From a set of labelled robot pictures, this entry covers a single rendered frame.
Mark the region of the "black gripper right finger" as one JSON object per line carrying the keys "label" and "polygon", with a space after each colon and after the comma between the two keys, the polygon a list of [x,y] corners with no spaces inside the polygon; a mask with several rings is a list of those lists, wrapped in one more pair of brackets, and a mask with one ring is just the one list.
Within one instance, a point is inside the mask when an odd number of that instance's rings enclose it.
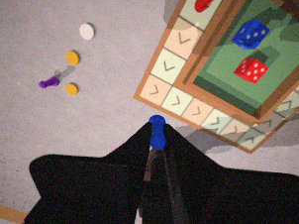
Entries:
{"label": "black gripper right finger", "polygon": [[224,168],[163,124],[163,157],[174,224],[208,224],[226,195],[297,200],[299,176],[243,168]]}

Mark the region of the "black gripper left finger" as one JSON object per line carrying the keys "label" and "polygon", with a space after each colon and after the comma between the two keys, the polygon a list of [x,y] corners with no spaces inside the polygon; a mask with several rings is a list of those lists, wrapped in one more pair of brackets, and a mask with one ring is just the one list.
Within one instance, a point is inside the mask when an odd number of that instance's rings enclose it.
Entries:
{"label": "black gripper left finger", "polygon": [[30,174],[41,197],[61,193],[114,198],[118,224],[135,224],[148,157],[152,122],[105,157],[46,155],[32,160]]}

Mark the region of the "cream board game path with arrow squares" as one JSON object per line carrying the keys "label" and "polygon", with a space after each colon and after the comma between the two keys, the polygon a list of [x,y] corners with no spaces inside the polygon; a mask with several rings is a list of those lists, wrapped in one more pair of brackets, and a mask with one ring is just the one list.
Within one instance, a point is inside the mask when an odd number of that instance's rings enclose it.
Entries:
{"label": "cream board game path with arrow squares", "polygon": [[[173,86],[222,2],[199,13],[195,1],[185,0],[139,96],[252,151],[299,107],[299,0],[233,0],[182,82],[251,127]],[[243,50],[232,38],[253,19],[270,31]],[[243,80],[234,70],[244,58],[269,70],[256,83]]]}

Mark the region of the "blue die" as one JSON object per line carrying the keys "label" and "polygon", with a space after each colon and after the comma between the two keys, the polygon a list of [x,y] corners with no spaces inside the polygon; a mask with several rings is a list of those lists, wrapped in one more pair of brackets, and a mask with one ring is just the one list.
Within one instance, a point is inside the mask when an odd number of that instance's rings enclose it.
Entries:
{"label": "blue die", "polygon": [[253,19],[242,24],[232,42],[243,50],[255,50],[269,31],[263,23]]}

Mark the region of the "purple pawn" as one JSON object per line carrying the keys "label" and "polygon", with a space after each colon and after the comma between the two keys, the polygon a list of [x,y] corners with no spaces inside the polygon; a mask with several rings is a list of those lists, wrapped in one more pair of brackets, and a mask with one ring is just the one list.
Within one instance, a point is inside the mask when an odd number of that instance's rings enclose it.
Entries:
{"label": "purple pawn", "polygon": [[56,77],[50,77],[49,80],[45,80],[45,81],[40,81],[39,82],[39,87],[41,88],[46,88],[48,86],[57,86],[59,85],[59,80]]}

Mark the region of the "red die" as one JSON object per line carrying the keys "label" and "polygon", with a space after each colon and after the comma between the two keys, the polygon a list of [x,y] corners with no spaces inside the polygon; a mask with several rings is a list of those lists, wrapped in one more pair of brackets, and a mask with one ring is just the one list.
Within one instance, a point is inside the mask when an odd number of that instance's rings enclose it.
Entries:
{"label": "red die", "polygon": [[234,74],[243,80],[256,83],[267,70],[269,70],[269,68],[258,60],[244,58],[234,70]]}

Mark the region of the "blue pawn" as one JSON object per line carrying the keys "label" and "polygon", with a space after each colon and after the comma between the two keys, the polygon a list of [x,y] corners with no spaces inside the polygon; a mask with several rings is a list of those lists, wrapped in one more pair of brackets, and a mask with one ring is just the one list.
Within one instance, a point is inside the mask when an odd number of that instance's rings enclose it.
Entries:
{"label": "blue pawn", "polygon": [[163,124],[165,123],[165,119],[160,115],[153,115],[149,118],[149,122],[152,122],[149,144],[153,149],[161,150],[165,146],[165,137],[163,135]]}

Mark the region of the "red pawn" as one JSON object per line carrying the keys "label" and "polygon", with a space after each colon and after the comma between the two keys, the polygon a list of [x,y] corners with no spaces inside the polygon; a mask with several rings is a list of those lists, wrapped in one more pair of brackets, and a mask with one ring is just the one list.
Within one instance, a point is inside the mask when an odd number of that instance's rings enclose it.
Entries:
{"label": "red pawn", "polygon": [[206,7],[207,4],[210,3],[212,0],[196,0],[195,2],[195,9],[197,12],[202,12]]}

